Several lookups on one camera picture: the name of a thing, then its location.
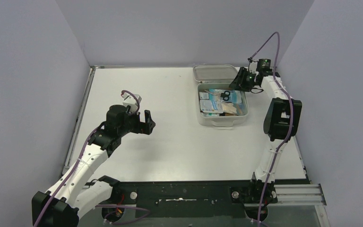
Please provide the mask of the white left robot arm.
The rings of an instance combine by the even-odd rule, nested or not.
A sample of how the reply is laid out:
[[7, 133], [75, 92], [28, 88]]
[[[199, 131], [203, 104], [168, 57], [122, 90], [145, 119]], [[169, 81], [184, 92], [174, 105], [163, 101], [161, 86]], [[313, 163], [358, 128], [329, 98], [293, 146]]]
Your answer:
[[103, 176], [91, 188], [82, 189], [112, 153], [120, 146], [121, 139], [129, 134], [152, 133], [156, 123], [149, 110], [129, 113], [123, 105], [110, 106], [106, 120], [88, 135], [76, 162], [45, 192], [38, 191], [32, 198], [32, 223], [34, 227], [76, 227], [79, 220], [103, 201], [115, 204], [121, 199], [119, 183]]

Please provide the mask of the white blue label packet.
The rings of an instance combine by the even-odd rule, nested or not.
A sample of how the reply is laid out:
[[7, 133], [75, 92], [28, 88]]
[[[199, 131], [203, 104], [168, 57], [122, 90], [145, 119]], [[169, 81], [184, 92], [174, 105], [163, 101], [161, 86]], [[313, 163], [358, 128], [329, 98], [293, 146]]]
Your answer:
[[199, 101], [200, 110], [203, 113], [214, 113], [222, 114], [224, 113], [222, 108], [222, 103], [215, 100], [201, 99]]

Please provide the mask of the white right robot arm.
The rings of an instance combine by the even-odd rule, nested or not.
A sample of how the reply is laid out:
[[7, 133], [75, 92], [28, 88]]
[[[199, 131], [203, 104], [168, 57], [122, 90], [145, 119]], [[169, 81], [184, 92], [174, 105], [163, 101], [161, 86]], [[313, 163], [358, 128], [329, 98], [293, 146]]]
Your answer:
[[258, 88], [270, 99], [263, 122], [263, 131], [268, 136], [268, 142], [253, 174], [256, 181], [268, 184], [275, 181], [275, 172], [283, 149], [297, 133], [303, 104], [288, 94], [279, 74], [271, 68], [270, 59], [259, 59], [256, 64], [255, 71], [241, 67], [229, 88], [243, 92]]

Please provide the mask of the clear bag of wipes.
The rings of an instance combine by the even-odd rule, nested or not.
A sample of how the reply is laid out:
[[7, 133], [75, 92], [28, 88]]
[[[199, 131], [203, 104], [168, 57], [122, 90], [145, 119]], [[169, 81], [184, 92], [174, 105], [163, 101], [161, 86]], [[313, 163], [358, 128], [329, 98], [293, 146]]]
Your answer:
[[208, 92], [199, 92], [199, 99], [200, 100], [208, 100], [209, 99], [209, 93]]

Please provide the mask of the grey storage box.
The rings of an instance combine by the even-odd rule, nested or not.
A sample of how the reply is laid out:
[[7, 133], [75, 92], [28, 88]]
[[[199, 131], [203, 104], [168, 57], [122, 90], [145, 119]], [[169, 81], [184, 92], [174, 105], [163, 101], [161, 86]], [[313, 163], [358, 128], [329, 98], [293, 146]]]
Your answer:
[[246, 121], [249, 113], [246, 95], [229, 87], [237, 73], [236, 67], [229, 64], [193, 67], [199, 124], [233, 127]]

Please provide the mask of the white plastic bottle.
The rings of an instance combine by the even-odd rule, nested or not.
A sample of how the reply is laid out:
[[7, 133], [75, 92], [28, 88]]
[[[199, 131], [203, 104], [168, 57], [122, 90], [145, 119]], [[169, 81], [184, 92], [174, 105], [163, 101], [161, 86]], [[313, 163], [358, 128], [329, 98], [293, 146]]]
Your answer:
[[219, 117], [219, 113], [203, 113], [204, 117]]

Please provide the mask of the blue mask packet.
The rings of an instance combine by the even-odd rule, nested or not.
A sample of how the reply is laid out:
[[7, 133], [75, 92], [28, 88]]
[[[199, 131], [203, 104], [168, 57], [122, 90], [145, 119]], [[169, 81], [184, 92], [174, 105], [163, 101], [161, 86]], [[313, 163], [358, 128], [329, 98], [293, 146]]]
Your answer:
[[224, 89], [209, 89], [209, 99], [216, 102], [226, 102], [233, 104], [242, 103], [242, 95], [240, 91], [224, 90]]

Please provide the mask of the beige gauze packet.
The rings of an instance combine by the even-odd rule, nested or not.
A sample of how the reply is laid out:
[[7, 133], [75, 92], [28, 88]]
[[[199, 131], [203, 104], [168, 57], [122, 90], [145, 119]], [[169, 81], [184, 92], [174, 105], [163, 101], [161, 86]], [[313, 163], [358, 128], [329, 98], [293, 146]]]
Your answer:
[[244, 115], [239, 104], [222, 102], [221, 105], [225, 114]]

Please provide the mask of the black handled scissors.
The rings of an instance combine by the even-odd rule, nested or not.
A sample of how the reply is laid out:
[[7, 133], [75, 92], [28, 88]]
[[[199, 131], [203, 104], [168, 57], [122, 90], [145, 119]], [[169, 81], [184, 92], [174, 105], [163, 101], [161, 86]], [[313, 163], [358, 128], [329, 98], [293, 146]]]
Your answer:
[[222, 93], [219, 93], [218, 96], [221, 101], [230, 102], [230, 100], [231, 100], [230, 95], [231, 95], [231, 92], [229, 90], [226, 90]]

